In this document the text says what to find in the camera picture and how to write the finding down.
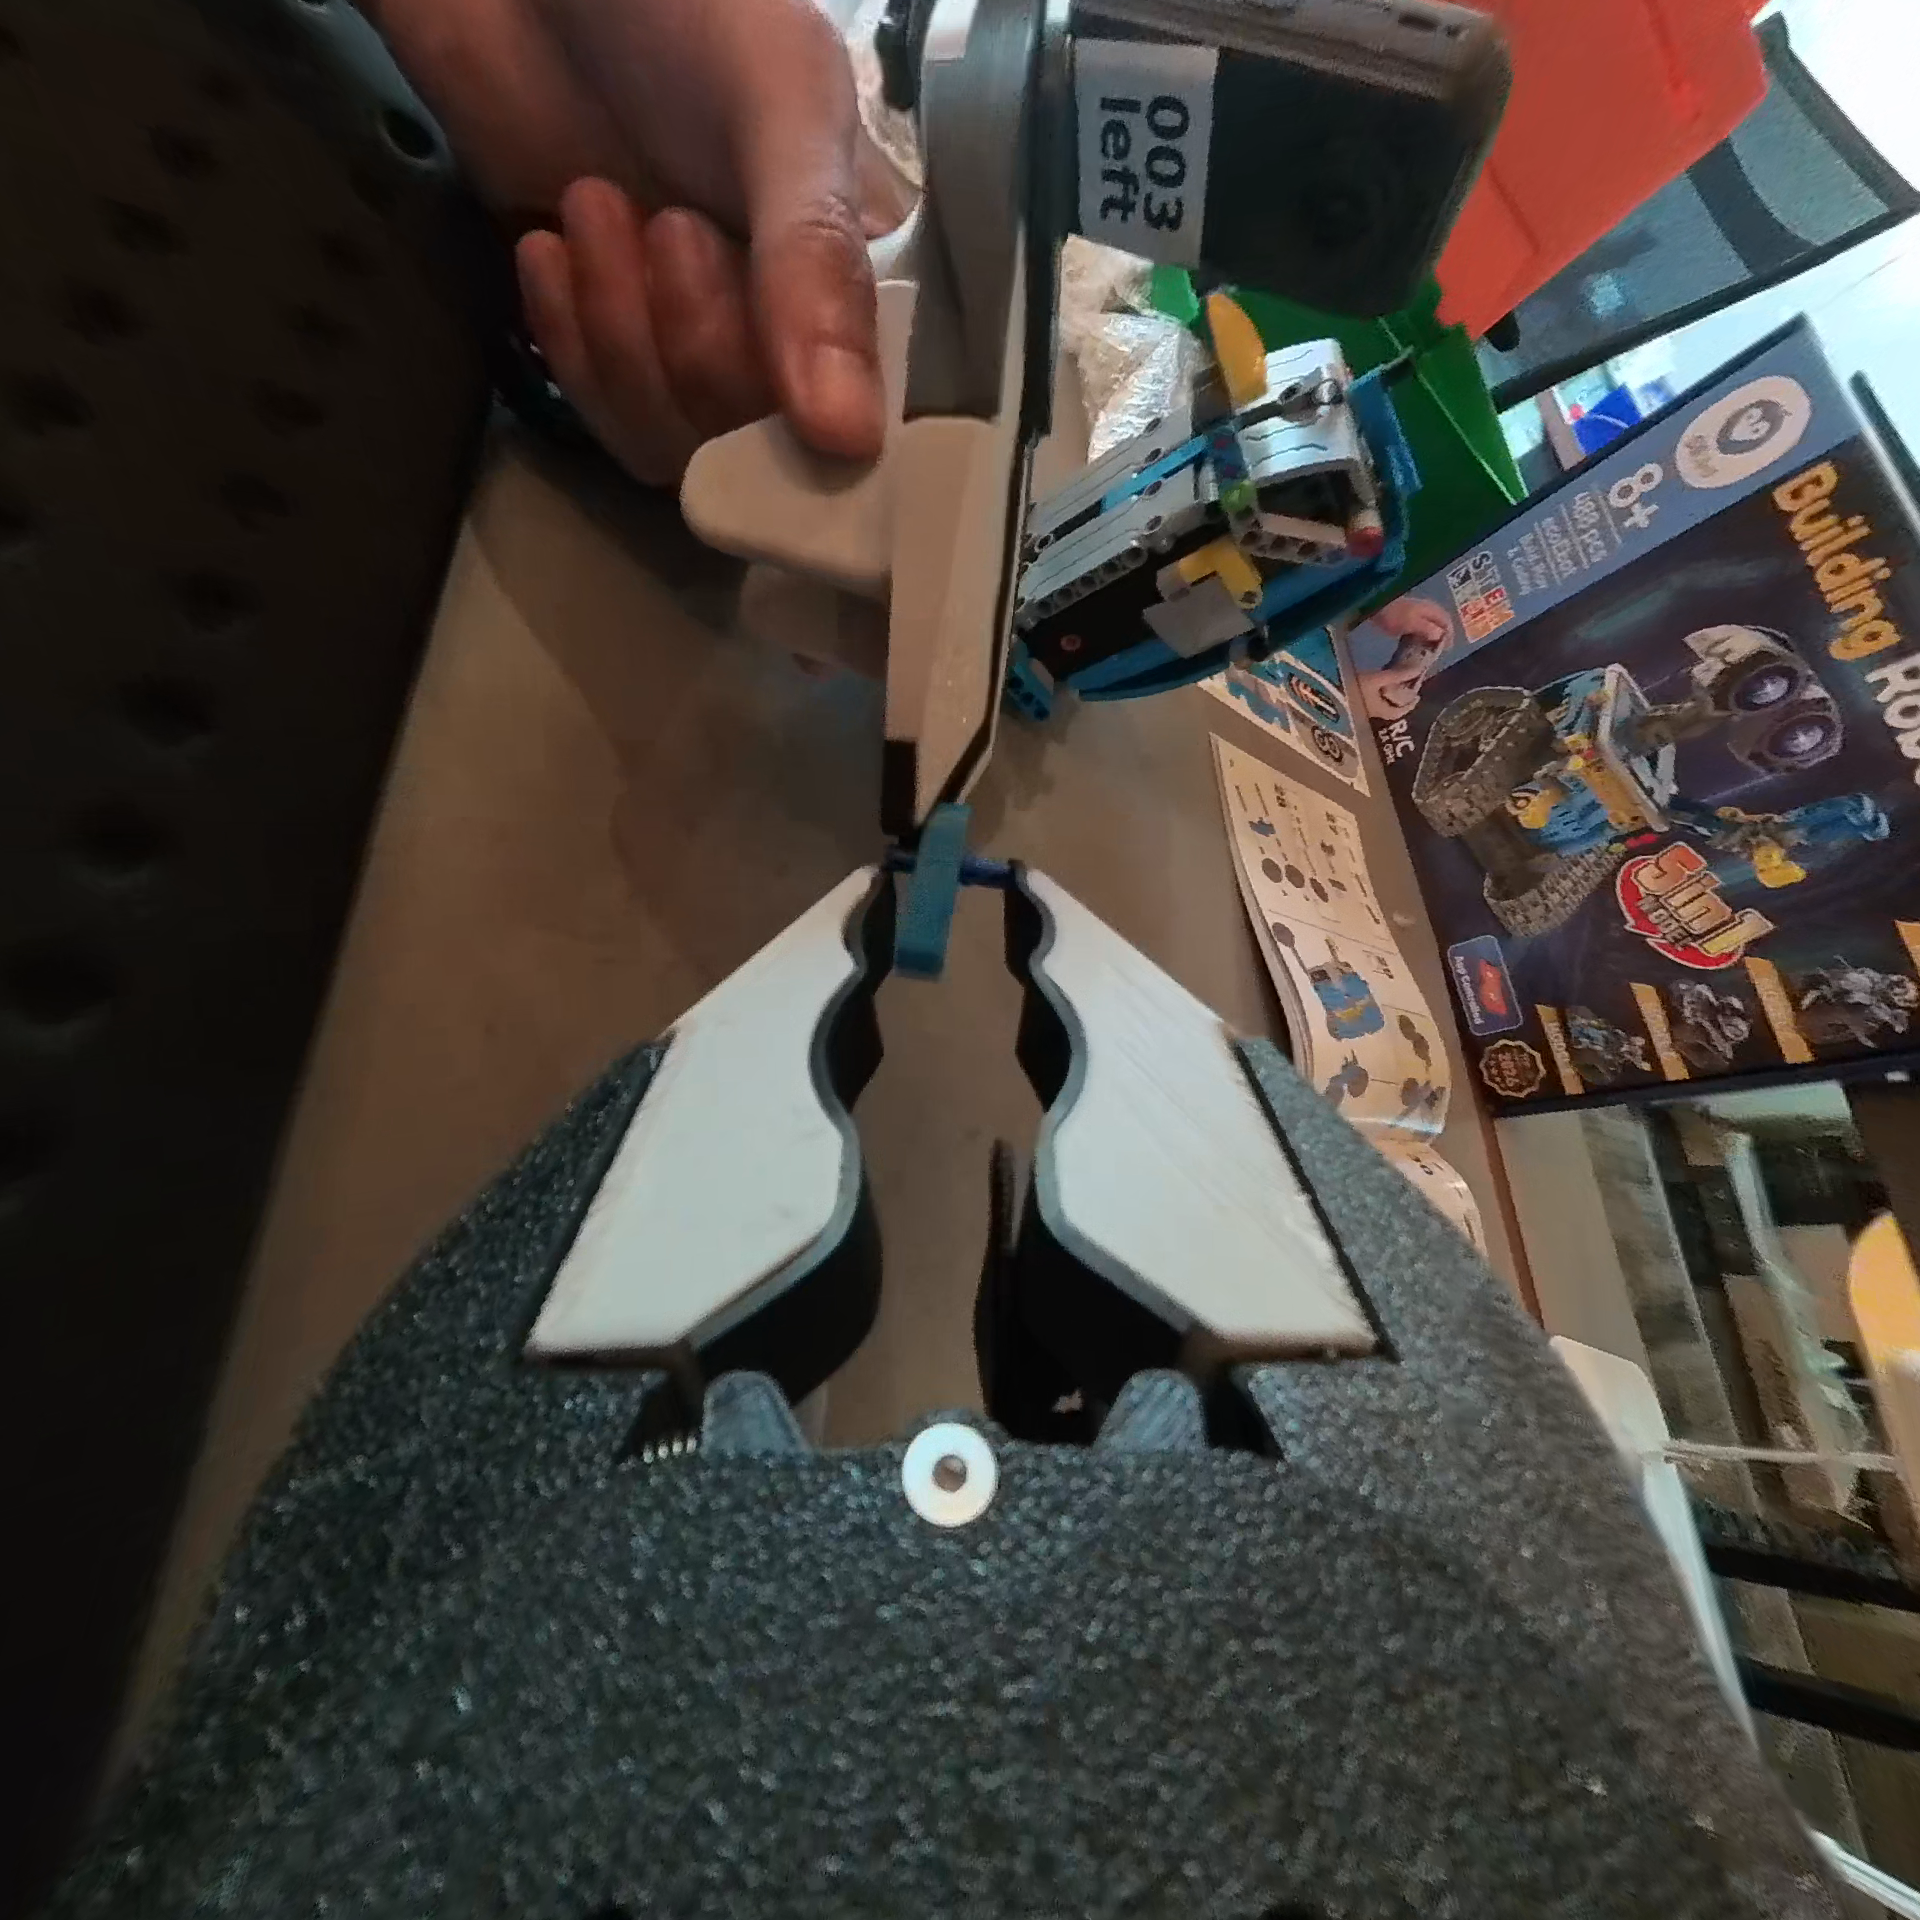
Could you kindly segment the small bubble wrap bag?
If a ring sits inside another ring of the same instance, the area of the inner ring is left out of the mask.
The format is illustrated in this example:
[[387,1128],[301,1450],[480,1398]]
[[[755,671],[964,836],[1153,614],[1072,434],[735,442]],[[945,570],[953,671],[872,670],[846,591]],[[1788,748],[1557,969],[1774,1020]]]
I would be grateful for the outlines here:
[[1087,462],[1191,396],[1201,349],[1153,298],[1153,266],[1080,236],[1063,242],[1059,334],[1080,399]]

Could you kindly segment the robot kit box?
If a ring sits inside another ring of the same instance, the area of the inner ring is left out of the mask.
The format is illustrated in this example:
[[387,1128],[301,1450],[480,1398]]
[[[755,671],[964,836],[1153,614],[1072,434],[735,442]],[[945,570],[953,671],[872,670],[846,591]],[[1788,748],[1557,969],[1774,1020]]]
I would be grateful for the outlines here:
[[1348,628],[1493,1112],[1915,1071],[1892,452],[1795,320]]

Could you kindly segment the instruction booklet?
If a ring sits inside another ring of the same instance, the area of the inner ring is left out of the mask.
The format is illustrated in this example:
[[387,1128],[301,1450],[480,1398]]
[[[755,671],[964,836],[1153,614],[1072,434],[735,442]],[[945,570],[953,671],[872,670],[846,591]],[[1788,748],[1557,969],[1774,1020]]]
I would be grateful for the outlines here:
[[1437,1141],[1451,1060],[1365,861],[1359,818],[1211,736],[1239,895],[1287,1012],[1295,1071],[1476,1253],[1469,1184]]

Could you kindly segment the blue beam with holes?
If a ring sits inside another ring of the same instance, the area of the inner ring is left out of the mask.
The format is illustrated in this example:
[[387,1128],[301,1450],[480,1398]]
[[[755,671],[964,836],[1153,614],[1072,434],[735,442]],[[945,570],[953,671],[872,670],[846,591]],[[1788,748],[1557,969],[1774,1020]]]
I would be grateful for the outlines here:
[[972,807],[936,805],[912,845],[893,847],[897,874],[895,970],[936,980],[945,967],[953,913],[967,885]]

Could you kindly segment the grey desk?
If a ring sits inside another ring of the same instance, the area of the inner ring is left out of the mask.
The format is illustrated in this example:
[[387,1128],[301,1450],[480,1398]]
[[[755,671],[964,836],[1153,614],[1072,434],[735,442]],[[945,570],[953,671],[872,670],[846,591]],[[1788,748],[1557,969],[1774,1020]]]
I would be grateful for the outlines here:
[[[664,1030],[872,854],[879,686],[796,662],[773,588],[671,495],[595,486],[501,424],[471,498],[305,1057],[111,1761],[197,1629],[238,1522],[341,1345],[614,1056]],[[1239,1033],[1288,1049],[1211,734],[1337,782],[1189,688],[1003,722],[972,840],[1063,885]],[[967,889],[944,980],[888,978],[856,1101],[872,1330],[803,1421],[864,1447],[976,1408],[990,1152],[1028,1153],[1020,986]]]

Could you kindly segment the black perforated chair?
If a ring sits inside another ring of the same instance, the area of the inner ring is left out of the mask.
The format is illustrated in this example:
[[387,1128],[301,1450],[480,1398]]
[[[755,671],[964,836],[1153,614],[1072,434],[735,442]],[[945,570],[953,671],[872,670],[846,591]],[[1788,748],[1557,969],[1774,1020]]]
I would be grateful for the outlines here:
[[3,1870],[85,1823],[492,408],[355,4],[3,4]]

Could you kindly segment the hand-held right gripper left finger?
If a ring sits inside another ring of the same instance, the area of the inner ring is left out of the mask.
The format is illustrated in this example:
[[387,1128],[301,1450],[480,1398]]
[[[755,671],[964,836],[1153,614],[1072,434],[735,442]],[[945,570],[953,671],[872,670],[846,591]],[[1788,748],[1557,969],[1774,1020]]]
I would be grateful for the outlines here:
[[691,1398],[733,1370],[824,1389],[879,1302],[852,1106],[887,969],[888,880],[861,866],[668,1029],[524,1357],[657,1369]]

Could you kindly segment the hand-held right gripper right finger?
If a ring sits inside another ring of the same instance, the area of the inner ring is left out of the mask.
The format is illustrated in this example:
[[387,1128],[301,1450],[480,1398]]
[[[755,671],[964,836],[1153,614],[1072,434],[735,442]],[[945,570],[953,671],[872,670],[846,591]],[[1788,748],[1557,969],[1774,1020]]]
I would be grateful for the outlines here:
[[1039,1118],[1024,1175],[1006,1143],[991,1158],[987,1417],[1093,1445],[1168,1375],[1201,1445],[1269,1445],[1248,1370],[1367,1360],[1380,1334],[1240,1040],[1025,863],[1000,925]]

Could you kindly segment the orange sofa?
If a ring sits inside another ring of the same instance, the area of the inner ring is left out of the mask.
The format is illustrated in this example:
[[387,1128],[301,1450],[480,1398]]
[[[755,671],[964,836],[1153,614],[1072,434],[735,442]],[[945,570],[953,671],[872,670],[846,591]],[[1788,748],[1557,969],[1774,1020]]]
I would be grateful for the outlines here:
[[1760,103],[1760,2],[1475,2],[1510,86],[1435,266],[1443,327],[1480,337]]

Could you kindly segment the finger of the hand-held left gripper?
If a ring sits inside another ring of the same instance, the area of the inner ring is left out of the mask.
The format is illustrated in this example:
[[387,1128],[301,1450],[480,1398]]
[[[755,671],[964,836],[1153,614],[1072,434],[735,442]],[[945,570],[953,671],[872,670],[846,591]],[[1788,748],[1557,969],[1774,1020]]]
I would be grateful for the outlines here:
[[967,799],[995,752],[1033,449],[1020,413],[926,415],[887,454],[884,830]]

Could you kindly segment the person's left hand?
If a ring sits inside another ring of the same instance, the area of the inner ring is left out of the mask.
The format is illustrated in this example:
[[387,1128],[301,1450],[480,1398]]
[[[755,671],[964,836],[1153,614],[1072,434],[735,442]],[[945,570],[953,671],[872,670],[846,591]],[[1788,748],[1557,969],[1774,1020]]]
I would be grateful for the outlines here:
[[361,4],[511,233],[560,396],[645,486],[780,415],[877,458],[871,245],[915,197],[807,2]]

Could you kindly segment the blue sticker sheet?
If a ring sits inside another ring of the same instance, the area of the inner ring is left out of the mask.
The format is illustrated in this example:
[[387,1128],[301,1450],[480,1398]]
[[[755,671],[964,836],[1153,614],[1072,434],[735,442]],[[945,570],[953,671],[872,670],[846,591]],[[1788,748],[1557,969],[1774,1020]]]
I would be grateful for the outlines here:
[[1329,625],[1312,628],[1262,661],[1229,664],[1215,695],[1351,790],[1372,790]]

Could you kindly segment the blue toy robot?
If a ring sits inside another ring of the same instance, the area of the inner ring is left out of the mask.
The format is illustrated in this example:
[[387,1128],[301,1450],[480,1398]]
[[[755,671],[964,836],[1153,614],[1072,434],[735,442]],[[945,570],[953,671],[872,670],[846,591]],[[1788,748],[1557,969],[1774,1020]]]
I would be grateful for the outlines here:
[[1389,584],[1420,473],[1383,369],[1265,348],[1229,292],[1152,423],[1025,514],[1000,700],[1128,702],[1260,664]]

